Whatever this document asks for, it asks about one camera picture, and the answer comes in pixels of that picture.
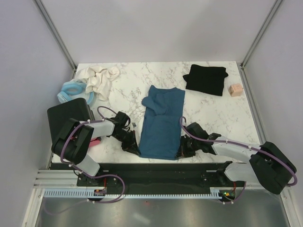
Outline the blue t shirt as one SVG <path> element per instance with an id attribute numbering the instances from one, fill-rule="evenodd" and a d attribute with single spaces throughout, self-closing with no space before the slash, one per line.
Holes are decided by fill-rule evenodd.
<path id="1" fill-rule="evenodd" d="M 142 100 L 146 108 L 139 150 L 143 158 L 174 160 L 180 146 L 185 91 L 152 85 Z"/>

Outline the black pink drawer organizer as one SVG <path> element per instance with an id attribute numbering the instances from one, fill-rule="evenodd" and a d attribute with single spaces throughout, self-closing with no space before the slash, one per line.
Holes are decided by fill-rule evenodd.
<path id="1" fill-rule="evenodd" d="M 70 118 L 77 121 L 95 120 L 93 111 L 84 98 L 76 98 L 63 104 L 56 105 L 47 110 L 49 128 L 53 143 L 53 152 L 62 150 L 65 140 L 59 139 L 60 145 L 55 145 L 57 138 Z"/>

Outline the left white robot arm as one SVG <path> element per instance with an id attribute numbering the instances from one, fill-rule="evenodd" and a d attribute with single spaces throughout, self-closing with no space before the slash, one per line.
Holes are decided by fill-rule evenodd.
<path id="1" fill-rule="evenodd" d="M 114 137 L 121 142 L 123 151 L 140 156 L 136 133 L 131 130 L 130 124 L 129 116 L 123 112 L 95 121 L 70 118 L 56 136 L 51 151 L 60 157 L 62 163 L 87 174 L 87 180 L 93 186 L 99 186 L 104 181 L 104 175 L 99 171 L 100 165 L 88 155 L 91 141 L 99 137 Z"/>

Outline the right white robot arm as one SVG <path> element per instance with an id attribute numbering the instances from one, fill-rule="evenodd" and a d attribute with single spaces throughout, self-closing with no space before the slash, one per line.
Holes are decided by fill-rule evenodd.
<path id="1" fill-rule="evenodd" d="M 258 183 L 273 194 L 280 194 L 287 186 L 298 182 L 296 167 L 286 155 L 272 142 L 246 144 L 230 140 L 221 134 L 208 134 L 194 122 L 181 125 L 185 135 L 181 137 L 179 152 L 183 156 L 193 156 L 196 151 L 214 156 L 235 159 L 226 162 L 217 174 L 217 181 L 222 186 L 243 181 Z"/>

